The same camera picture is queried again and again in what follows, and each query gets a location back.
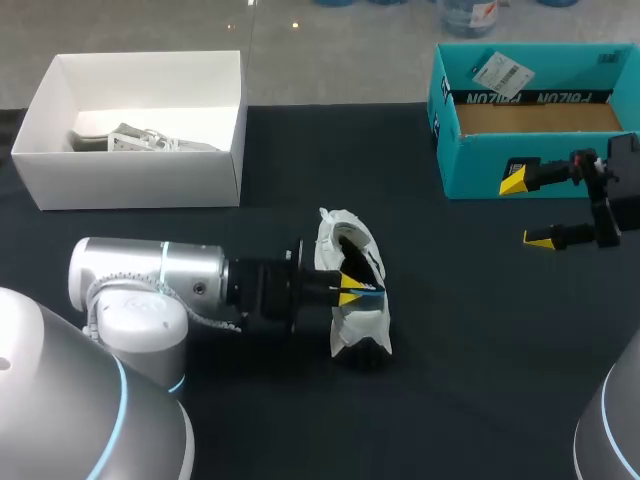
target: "white box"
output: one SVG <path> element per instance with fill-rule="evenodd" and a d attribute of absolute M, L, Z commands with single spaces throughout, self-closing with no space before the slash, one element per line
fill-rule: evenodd
<path fill-rule="evenodd" d="M 246 118 L 240 52 L 58 55 L 11 154 L 41 210 L 237 206 Z M 72 151 L 122 122 L 221 151 Z"/>

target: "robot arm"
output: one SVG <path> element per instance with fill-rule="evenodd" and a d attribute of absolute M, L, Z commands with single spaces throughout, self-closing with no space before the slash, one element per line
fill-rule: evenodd
<path fill-rule="evenodd" d="M 599 247 L 620 244 L 621 232 L 640 229 L 640 143 L 636 134 L 609 139 L 608 160 L 594 150 L 571 154 L 568 161 L 541 165 L 538 159 L 521 159 L 524 165 L 507 177 L 500 195 L 531 192 L 544 185 L 571 180 L 587 186 L 593 225 L 552 225 L 526 231 L 524 243 L 553 250 L 597 242 Z"/>
<path fill-rule="evenodd" d="M 339 271 L 308 270 L 301 265 L 302 242 L 282 259 L 228 259 L 221 247 L 183 243 L 85 238 L 69 266 L 69 297 L 91 320 L 105 289 L 141 289 L 178 300 L 190 318 L 218 328 L 242 330 L 250 315 L 284 324 L 291 331 L 305 305 L 342 306 L 363 295 L 384 297 L 384 288 Z M 238 323 L 210 320 L 233 306 Z"/>

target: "black table surface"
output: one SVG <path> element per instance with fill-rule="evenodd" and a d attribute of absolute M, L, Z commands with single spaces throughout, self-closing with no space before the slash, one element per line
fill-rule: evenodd
<path fill-rule="evenodd" d="M 0 117 L 7 143 L 15 112 Z M 554 253 L 523 230 L 587 221 L 586 200 L 448 201 L 424 104 L 250 108 L 240 208 L 40 212 L 0 158 L 0 285 L 76 325 L 67 269 L 85 236 L 231 257 L 302 236 L 312 264 L 318 207 L 373 232 L 394 361 L 332 362 L 328 309 L 303 311 L 288 344 L 192 329 L 196 480 L 572 479 L 576 422 L 637 328 L 640 236 Z"/>

